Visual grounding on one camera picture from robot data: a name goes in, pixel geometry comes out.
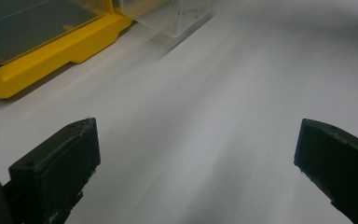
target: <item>yellow corner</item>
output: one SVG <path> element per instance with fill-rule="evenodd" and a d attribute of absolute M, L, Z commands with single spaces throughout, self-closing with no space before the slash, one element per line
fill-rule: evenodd
<path fill-rule="evenodd" d="M 117 40 L 131 19 L 116 13 L 105 1 L 99 19 L 0 67 L 0 99 L 8 98 L 66 63 L 82 63 Z"/>

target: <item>yellow tray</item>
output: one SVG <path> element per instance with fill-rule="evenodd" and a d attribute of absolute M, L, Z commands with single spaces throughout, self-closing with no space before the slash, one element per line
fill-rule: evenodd
<path fill-rule="evenodd" d="M 114 11 L 105 0 L 106 13 L 19 59 L 0 66 L 0 99 L 6 99 L 66 63 L 82 63 L 117 40 L 132 20 Z"/>

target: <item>transparent plastic container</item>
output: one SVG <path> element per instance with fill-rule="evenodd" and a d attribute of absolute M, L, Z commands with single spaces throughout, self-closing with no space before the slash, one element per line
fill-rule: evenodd
<path fill-rule="evenodd" d="M 103 0 L 0 0 L 0 65 L 104 12 Z"/>
<path fill-rule="evenodd" d="M 217 0 L 120 0 L 121 12 L 134 20 L 178 36 L 211 12 Z"/>

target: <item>white table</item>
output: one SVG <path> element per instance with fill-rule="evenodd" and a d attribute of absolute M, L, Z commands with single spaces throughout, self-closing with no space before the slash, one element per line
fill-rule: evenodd
<path fill-rule="evenodd" d="M 95 117 L 102 165 L 68 224 L 351 223 L 293 160 L 303 118 L 358 136 L 358 1 L 226 0 L 187 35 L 135 24 L 0 101 L 0 181 Z"/>

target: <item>clear plastic bin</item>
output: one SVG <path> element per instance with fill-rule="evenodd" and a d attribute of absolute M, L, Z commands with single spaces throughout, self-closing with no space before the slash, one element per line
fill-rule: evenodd
<path fill-rule="evenodd" d="M 103 14 L 103 0 L 0 0 L 0 65 Z"/>
<path fill-rule="evenodd" d="M 120 0 L 123 14 L 169 36 L 178 36 L 212 11 L 217 0 Z"/>

